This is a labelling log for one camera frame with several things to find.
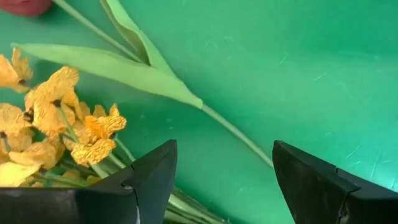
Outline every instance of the stem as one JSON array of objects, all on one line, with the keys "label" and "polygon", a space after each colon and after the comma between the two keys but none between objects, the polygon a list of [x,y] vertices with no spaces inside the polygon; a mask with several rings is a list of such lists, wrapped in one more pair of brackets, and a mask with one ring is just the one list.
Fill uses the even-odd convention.
[{"label": "stem", "polygon": [[127,154],[131,162],[134,162],[136,160],[134,156],[132,156],[130,150],[123,144],[123,142],[120,141],[120,139],[118,139],[118,137],[114,138],[113,140],[116,141],[119,147]]},{"label": "stem", "polygon": [[61,162],[61,166],[72,167],[72,168],[78,170],[79,172],[81,172],[82,174],[96,176],[96,173],[93,172],[92,170],[89,170],[89,169],[87,169],[84,166],[78,165],[78,164],[76,164],[76,163],[74,163],[72,161],[68,161],[66,159],[64,159]]},{"label": "stem", "polygon": [[70,179],[66,179],[57,175],[48,175],[46,174],[46,176],[40,175],[40,174],[32,174],[32,177],[39,179],[39,180],[44,180],[44,181],[50,181],[50,182],[56,182],[59,184],[63,184],[63,185],[67,185],[67,186],[71,186],[71,187],[78,187],[78,188],[82,188],[82,187],[87,187],[88,185],[82,184],[80,182],[74,181],[74,180],[70,180]]},{"label": "stem", "polygon": [[63,109],[61,107],[57,107],[58,112],[61,115],[62,121],[67,125],[67,130],[70,134],[70,137],[75,141],[75,142],[79,142],[79,139],[77,138],[72,126],[70,126],[70,123],[68,122],[68,118],[65,115],[65,113],[63,112]]},{"label": "stem", "polygon": [[100,165],[98,164],[90,164],[91,168],[93,168],[93,170],[98,174],[99,177],[101,177],[102,179],[107,178],[109,176],[109,174],[103,170]]},{"label": "stem", "polygon": [[238,137],[242,142],[244,142],[251,150],[253,150],[263,161],[265,161],[269,166],[274,168],[274,164],[272,160],[261,150],[259,146],[257,146],[252,140],[250,140],[244,133],[242,133],[237,127],[227,121],[224,117],[218,114],[215,110],[211,109],[207,105],[203,105],[202,110],[220,124],[222,124],[228,131],[233,133],[236,137]]},{"label": "stem", "polygon": [[118,166],[120,169],[123,169],[123,168],[126,167],[126,165],[124,165],[124,163],[123,163],[122,161],[120,161],[114,154],[112,154],[112,152],[109,153],[108,158],[110,158],[111,161],[112,161],[116,166]]},{"label": "stem", "polygon": [[103,32],[100,28],[96,27],[92,22],[90,22],[87,18],[85,18],[82,14],[80,14],[80,12],[78,12],[75,8],[73,8],[73,6],[69,5],[65,0],[53,0],[53,2],[55,2],[63,10],[65,10],[65,12],[69,13],[69,15],[71,15],[76,20],[81,22],[84,26],[87,26],[89,29],[94,31],[96,34],[98,34],[104,40],[108,41],[110,44],[115,46],[117,49],[121,50],[126,55],[131,57],[133,60],[135,60],[136,62],[142,62],[143,63],[143,61],[137,55],[135,55],[130,50],[125,48],[125,46],[119,44],[116,40],[114,40],[108,34]]},{"label": "stem", "polygon": [[11,152],[11,147],[8,144],[7,137],[3,138],[2,140],[4,141],[4,145],[6,146],[6,151]]}]

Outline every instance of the long leaf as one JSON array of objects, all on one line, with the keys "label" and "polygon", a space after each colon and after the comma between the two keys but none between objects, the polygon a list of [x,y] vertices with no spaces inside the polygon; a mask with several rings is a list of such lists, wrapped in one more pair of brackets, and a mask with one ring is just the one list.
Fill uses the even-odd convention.
[{"label": "long leaf", "polygon": [[143,61],[168,75],[175,76],[155,45],[138,28],[118,0],[99,1],[119,33],[132,45]]},{"label": "long leaf", "polygon": [[53,44],[13,44],[38,58],[125,83],[202,109],[203,102],[178,78],[106,50]]}]

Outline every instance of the green surface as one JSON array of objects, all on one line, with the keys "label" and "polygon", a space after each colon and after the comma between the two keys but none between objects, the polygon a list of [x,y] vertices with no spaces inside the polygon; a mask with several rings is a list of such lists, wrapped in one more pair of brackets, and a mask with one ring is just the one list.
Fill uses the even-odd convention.
[{"label": "green surface", "polygon": [[[70,1],[122,41],[98,1]],[[398,150],[397,1],[122,1],[176,74],[271,154],[285,140],[387,188]],[[59,9],[38,19],[0,12],[0,50],[46,42],[115,51]],[[36,79],[58,65],[33,61]],[[176,183],[234,223],[292,223],[275,175],[201,111],[83,74],[81,99],[120,104],[120,138],[137,156],[179,146]],[[22,97],[0,90],[0,101]]]}]

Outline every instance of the paper flower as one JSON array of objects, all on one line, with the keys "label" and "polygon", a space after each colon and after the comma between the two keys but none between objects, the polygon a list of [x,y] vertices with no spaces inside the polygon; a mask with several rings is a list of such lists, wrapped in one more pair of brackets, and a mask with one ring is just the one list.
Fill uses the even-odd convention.
[{"label": "paper flower", "polygon": [[65,146],[56,138],[46,138],[42,142],[35,142],[23,152],[10,152],[11,161],[25,166],[39,166],[44,169],[53,168],[60,160]]},{"label": "paper flower", "polygon": [[100,139],[92,145],[83,145],[73,142],[72,158],[83,166],[97,164],[111,153],[116,144],[111,139]]},{"label": "paper flower", "polygon": [[48,81],[28,92],[25,96],[26,114],[31,116],[32,124],[48,136],[66,130],[67,124],[60,116],[61,108],[69,124],[75,117],[83,119],[75,85],[79,81],[77,70],[62,67]]},{"label": "paper flower", "polygon": [[[104,115],[104,110],[97,107],[97,116]],[[87,133],[92,139],[109,139],[115,131],[122,130],[126,127],[127,120],[120,116],[118,106],[115,104],[109,111],[109,116],[86,116],[85,127]]]},{"label": "paper flower", "polygon": [[24,83],[32,78],[33,71],[29,67],[29,59],[20,57],[21,50],[17,48],[12,52],[12,64],[0,55],[0,87],[9,87],[19,93],[28,90]]}]

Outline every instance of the green leaf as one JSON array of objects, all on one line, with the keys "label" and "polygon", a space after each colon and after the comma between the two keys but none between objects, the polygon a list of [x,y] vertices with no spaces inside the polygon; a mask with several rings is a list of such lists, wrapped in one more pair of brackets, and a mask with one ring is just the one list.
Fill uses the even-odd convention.
[{"label": "green leaf", "polygon": [[43,60],[75,67],[125,83],[139,90],[175,99],[202,109],[203,102],[177,77],[106,50],[54,44],[12,44]]},{"label": "green leaf", "polygon": [[105,12],[124,39],[148,65],[175,76],[170,66],[137,24],[129,17],[119,0],[99,0]]}]

